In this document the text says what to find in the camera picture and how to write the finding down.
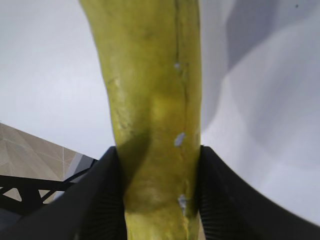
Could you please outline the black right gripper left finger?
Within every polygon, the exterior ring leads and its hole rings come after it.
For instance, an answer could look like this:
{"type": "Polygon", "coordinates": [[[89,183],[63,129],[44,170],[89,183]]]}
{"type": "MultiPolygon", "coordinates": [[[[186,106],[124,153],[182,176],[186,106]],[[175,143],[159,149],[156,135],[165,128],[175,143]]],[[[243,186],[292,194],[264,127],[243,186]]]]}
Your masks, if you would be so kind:
{"type": "Polygon", "coordinates": [[[3,240],[124,240],[120,163],[115,147],[64,181],[1,176],[3,240]]]}

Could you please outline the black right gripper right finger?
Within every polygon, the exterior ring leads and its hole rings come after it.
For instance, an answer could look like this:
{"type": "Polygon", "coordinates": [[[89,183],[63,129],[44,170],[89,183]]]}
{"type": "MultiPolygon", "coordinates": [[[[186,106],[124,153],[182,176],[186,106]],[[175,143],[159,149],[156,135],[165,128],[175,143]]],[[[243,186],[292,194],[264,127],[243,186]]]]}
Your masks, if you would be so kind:
{"type": "Polygon", "coordinates": [[[207,240],[318,240],[320,227],[263,196],[201,146],[197,204],[207,240]]]}

